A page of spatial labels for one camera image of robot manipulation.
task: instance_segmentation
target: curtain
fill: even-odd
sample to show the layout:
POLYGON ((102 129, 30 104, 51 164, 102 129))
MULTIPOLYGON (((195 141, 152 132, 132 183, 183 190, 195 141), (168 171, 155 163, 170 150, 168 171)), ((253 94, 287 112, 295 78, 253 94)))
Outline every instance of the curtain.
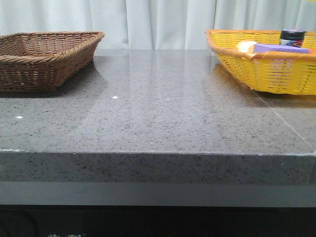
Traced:
POLYGON ((0 0, 0 34, 103 31, 103 49, 207 49, 207 29, 316 31, 308 0, 0 0))

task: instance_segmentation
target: jar lid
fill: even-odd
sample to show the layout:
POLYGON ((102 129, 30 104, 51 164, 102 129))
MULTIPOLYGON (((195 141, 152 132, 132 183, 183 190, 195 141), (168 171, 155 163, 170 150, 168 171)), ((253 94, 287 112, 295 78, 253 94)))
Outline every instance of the jar lid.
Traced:
POLYGON ((297 29, 284 29, 281 31, 281 38, 282 39, 288 39, 288 40, 296 40, 296 39, 304 39, 306 31, 303 30, 297 30, 297 29))

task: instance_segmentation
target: jar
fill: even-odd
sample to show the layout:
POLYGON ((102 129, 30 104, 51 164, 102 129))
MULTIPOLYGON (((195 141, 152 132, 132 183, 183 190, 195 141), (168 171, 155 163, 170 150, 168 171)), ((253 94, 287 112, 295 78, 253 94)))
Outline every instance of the jar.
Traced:
POLYGON ((280 45, 302 47, 306 31, 296 29, 284 29, 280 35, 280 45))

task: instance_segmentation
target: granite countertop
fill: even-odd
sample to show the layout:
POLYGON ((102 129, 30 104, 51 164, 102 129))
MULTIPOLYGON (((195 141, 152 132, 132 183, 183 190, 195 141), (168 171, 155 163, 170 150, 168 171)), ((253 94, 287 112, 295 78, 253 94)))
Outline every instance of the granite countertop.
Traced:
POLYGON ((99 50, 50 93, 0 93, 1 181, 316 183, 316 97, 259 93, 206 50, 99 50))

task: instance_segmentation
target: wicker basket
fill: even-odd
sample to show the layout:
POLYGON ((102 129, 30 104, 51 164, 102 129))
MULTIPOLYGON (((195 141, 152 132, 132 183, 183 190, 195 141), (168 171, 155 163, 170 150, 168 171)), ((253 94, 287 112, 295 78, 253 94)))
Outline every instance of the wicker basket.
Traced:
MULTIPOLYGON (((273 52, 242 53, 242 40, 279 44, 280 31, 209 30, 210 48, 224 67, 251 89, 275 94, 316 95, 316 54, 273 52)), ((307 32, 304 48, 316 48, 316 33, 307 32)))
POLYGON ((0 37, 0 91, 53 91, 92 59, 103 32, 17 33, 0 37))

